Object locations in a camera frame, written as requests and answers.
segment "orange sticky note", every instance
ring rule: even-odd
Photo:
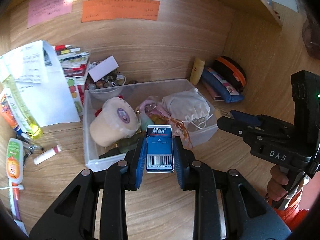
[[[116,18],[158,19],[159,1],[154,0],[89,0],[83,2],[82,22]]]

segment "barcode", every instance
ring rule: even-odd
[[[147,155],[147,169],[172,169],[172,155]]]

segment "yellow transparent bottle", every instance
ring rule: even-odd
[[[0,71],[2,84],[6,89],[8,102],[13,108],[12,111],[18,116],[22,125],[32,139],[40,138],[42,136],[42,130],[24,103],[16,82],[14,81],[14,77],[9,74],[9,71],[4,65],[0,64]]]

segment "clear plastic container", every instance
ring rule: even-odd
[[[122,95],[124,100],[135,109],[149,96],[158,96],[159,100],[173,93],[190,90],[194,86],[186,79],[154,81],[139,84],[124,85],[98,90],[86,90],[84,92],[84,115],[83,115],[83,139],[84,139],[84,162],[85,166],[93,172],[109,168],[113,163],[123,160],[125,154],[99,159],[105,153],[105,148],[97,145],[90,135],[90,124],[95,119],[95,112],[102,108],[105,101]],[[210,114],[214,114],[215,108],[210,106]],[[207,122],[207,126],[199,130],[193,125],[188,126],[193,146],[207,142],[218,130],[217,119],[213,115]]]

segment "white drawstring bag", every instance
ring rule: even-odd
[[[162,107],[172,118],[182,121],[187,127],[192,123],[199,129],[207,125],[212,117],[207,101],[198,94],[197,88],[178,92],[162,98]]]

